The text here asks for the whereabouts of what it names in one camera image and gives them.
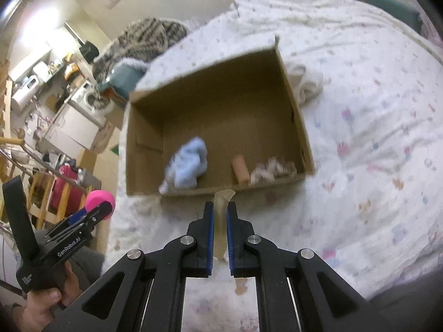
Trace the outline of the person's left hand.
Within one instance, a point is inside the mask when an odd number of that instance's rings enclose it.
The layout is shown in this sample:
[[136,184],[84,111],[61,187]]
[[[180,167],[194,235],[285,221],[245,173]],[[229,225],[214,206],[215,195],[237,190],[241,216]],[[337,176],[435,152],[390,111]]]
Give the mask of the person's left hand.
[[54,320],[50,310],[52,307],[59,303],[67,307],[83,293],[69,261],[65,263],[64,269],[66,280],[61,291],[57,288],[30,291],[27,294],[27,305],[13,308],[13,321],[19,331],[43,331]]

